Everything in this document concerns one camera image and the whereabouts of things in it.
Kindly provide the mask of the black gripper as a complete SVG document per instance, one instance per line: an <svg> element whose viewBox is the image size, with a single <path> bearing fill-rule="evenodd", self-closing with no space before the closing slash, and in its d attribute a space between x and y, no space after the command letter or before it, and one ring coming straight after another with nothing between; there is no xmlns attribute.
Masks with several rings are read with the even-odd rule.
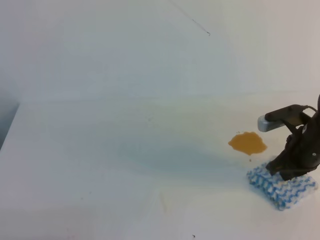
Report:
<svg viewBox="0 0 320 240"><path fill-rule="evenodd" d="M284 181L289 181L314 171L320 164L320 107L317 106L314 115L299 128L287 121L283 123L291 131L284 159L277 156L265 168L270 175L279 173Z"/></svg>

